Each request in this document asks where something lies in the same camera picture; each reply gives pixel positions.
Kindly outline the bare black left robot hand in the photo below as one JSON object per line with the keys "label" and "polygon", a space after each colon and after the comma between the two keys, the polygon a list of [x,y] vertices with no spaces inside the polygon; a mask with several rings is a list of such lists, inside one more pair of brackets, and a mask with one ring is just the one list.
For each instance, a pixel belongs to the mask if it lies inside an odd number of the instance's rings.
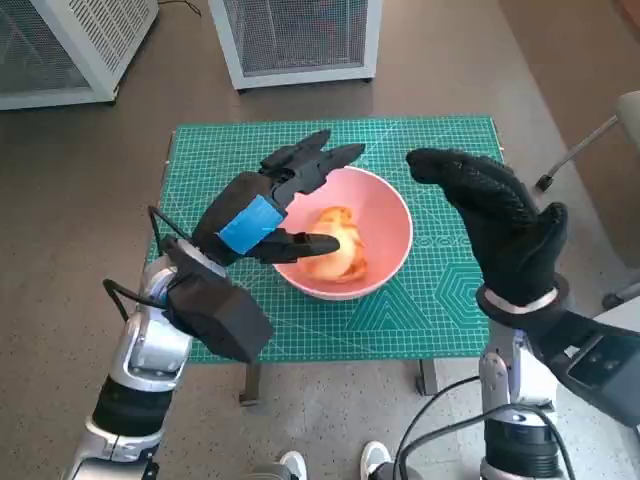
{"label": "bare black left robot hand", "polygon": [[332,171],[353,163],[365,150],[363,144],[326,150],[330,134],[320,130],[283,146],[264,158],[257,171],[234,177],[202,215],[191,243],[225,267],[245,257],[286,264],[337,251],[339,242],[331,235],[289,233],[281,227],[297,194],[318,190]]}

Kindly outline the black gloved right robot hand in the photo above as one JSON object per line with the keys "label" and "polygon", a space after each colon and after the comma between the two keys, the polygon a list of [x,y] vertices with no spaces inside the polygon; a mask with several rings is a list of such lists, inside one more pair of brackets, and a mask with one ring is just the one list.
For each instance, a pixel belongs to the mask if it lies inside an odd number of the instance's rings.
{"label": "black gloved right robot hand", "polygon": [[514,172],[488,157],[420,148],[406,161],[416,182],[439,186],[460,214],[489,290],[525,307],[554,288],[568,229],[563,203],[538,209]]}

